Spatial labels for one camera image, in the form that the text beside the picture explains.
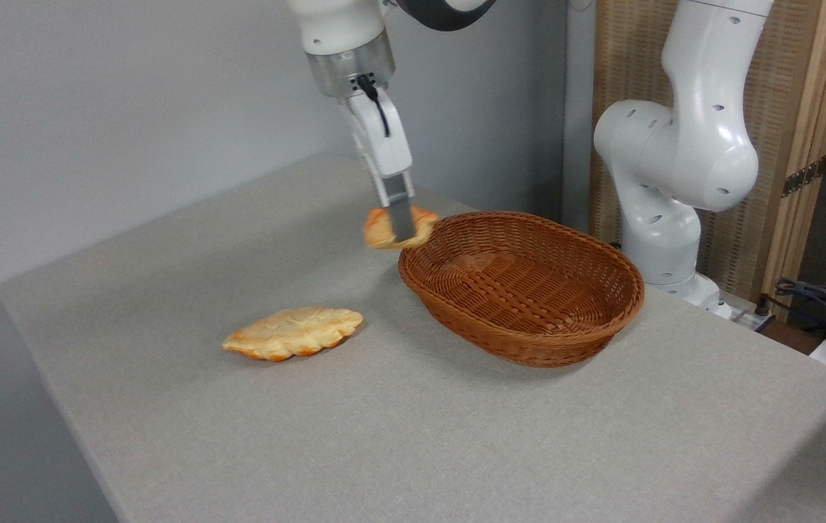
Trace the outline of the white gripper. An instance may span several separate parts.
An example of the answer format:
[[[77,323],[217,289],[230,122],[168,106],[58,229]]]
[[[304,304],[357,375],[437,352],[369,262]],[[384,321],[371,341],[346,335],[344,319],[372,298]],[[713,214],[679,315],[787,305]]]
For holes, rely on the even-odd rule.
[[[363,92],[344,98],[343,113],[380,205],[389,213],[395,241],[401,243],[416,235],[410,209],[415,195],[410,180],[412,155],[398,109],[383,87],[376,87],[375,93],[377,100]]]

